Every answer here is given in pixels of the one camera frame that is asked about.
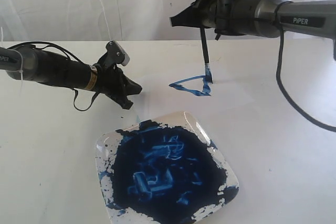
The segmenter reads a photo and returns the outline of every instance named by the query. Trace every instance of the table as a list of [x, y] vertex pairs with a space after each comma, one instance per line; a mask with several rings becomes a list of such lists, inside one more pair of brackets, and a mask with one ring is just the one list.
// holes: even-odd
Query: table
[[[85, 63], [95, 63], [106, 45], [57, 43]], [[203, 60], [200, 41], [120, 44], [131, 56], [124, 72], [135, 80]], [[275, 82], [278, 46], [277, 39], [209, 41], [212, 65], [229, 73], [227, 83], [239, 85], [252, 100], [198, 116], [240, 182], [237, 197], [201, 223], [336, 221], [336, 133], [310, 124], [283, 98]], [[336, 125], [332, 52], [329, 40], [287, 40], [283, 81], [309, 113]], [[36, 83], [24, 82], [19, 96], [20, 82], [3, 71], [0, 77], [0, 222], [110, 223], [95, 167], [95, 142], [103, 133], [145, 118], [103, 95], [88, 112], [77, 112], [72, 91]], [[91, 96], [80, 93], [78, 106], [89, 104]]]

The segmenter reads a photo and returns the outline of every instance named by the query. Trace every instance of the white table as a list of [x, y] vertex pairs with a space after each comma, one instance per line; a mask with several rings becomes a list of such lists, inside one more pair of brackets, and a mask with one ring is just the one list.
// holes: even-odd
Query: white table
[[[59, 44], [95, 63], [106, 42]], [[131, 79], [203, 60], [199, 41], [121, 45], [131, 56], [124, 69]], [[310, 124], [283, 98], [275, 82], [278, 45], [278, 40], [209, 42], [212, 64], [228, 72], [226, 81], [252, 101], [198, 117], [240, 182], [234, 201], [202, 223], [336, 222], [336, 133]], [[329, 40], [288, 40], [283, 80], [303, 108], [336, 125], [332, 51]], [[123, 111], [103, 95], [88, 112], [77, 112], [68, 89], [24, 82], [19, 97], [20, 82], [3, 71], [0, 77], [0, 223], [108, 224], [95, 142], [136, 123], [137, 112]], [[91, 95], [82, 92], [79, 106]]]

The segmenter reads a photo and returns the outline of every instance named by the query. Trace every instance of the robotic arm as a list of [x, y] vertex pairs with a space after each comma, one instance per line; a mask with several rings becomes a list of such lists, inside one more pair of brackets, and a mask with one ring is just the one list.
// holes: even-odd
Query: robotic arm
[[284, 31], [336, 39], [336, 1], [195, 0], [172, 26], [214, 28], [221, 35], [277, 38]]
[[[56, 48], [66, 57], [45, 51], [45, 48], [37, 48], [35, 44], [47, 45], [45, 48]], [[103, 93], [123, 109], [128, 110], [133, 103], [127, 96], [139, 94], [142, 88], [127, 78], [117, 67], [117, 64], [126, 66], [130, 61], [122, 47], [116, 41], [111, 41], [106, 45], [106, 50], [106, 54], [96, 64], [90, 66], [56, 44], [26, 42], [9, 49], [0, 47], [0, 69], [6, 70], [8, 75], [16, 80], [22, 78], [53, 87], [93, 91], [96, 94], [92, 98], [92, 103], [98, 94]], [[70, 60], [69, 55], [77, 61]]]

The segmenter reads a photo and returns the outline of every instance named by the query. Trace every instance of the paint palette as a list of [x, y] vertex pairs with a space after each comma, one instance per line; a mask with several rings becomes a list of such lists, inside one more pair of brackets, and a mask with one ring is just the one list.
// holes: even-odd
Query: paint palette
[[232, 169], [187, 112], [105, 134], [96, 164], [113, 223], [195, 223], [238, 193]]

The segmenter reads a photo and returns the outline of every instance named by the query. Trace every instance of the square plate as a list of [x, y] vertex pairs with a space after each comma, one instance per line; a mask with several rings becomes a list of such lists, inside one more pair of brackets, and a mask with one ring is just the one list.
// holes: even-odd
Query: square plate
[[224, 156], [187, 112], [103, 135], [96, 164], [113, 223], [195, 223], [239, 190]]

